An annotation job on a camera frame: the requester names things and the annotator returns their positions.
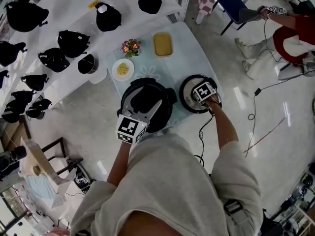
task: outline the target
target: yellow container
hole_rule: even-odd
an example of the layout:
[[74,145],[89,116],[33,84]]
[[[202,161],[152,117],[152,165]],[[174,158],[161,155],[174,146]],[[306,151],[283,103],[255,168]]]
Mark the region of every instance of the yellow container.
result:
[[154,52],[156,56],[163,58],[169,57],[173,53],[171,35],[167,32],[156,33],[153,36]]

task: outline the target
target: white plate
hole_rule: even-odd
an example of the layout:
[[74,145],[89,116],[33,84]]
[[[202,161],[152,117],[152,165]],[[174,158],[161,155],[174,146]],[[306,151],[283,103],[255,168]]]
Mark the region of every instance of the white plate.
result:
[[[117,68],[121,63],[125,63],[129,67],[129,71],[125,75],[119,75],[117,73]],[[114,79],[118,81],[126,81],[129,80],[134,73],[134,64],[129,59],[119,59],[113,64],[112,75]]]

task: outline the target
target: white pants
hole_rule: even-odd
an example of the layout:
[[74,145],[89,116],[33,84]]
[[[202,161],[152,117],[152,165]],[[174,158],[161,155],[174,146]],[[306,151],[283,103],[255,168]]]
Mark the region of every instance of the white pants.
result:
[[267,41],[263,40],[258,44],[245,47],[244,54],[248,59],[255,59],[247,71],[247,75],[253,79],[257,78],[258,71],[261,69],[269,69],[269,67],[274,69],[281,58],[276,51],[272,36]]

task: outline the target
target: yellow sticker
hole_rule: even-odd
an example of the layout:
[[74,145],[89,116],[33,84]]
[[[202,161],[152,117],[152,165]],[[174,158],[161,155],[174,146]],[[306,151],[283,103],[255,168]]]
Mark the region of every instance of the yellow sticker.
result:
[[94,2],[92,2],[90,5],[89,5],[89,8],[92,9],[93,7],[95,7],[95,5],[97,5],[99,3],[99,0],[95,0]]

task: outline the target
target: light blue tablecloth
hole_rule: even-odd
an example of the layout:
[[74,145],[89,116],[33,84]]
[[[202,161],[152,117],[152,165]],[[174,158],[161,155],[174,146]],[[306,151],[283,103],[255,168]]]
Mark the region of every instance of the light blue tablecloth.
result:
[[[172,37],[173,54],[167,58],[158,58],[154,53],[153,36],[157,32],[168,32]],[[133,76],[124,82],[115,80],[112,76],[112,66],[118,59],[124,58],[120,49],[106,56],[108,70],[120,98],[130,86],[130,82],[143,78],[154,78],[165,88],[173,88],[177,95],[177,103],[173,105],[173,113],[166,127],[176,126],[184,118],[192,115],[186,110],[179,99],[179,89],[188,76],[202,74],[211,77],[218,85],[218,92],[223,97],[222,88],[199,43],[191,33],[188,26],[178,22],[151,32],[138,40],[142,41],[140,55],[129,58],[134,63]]]

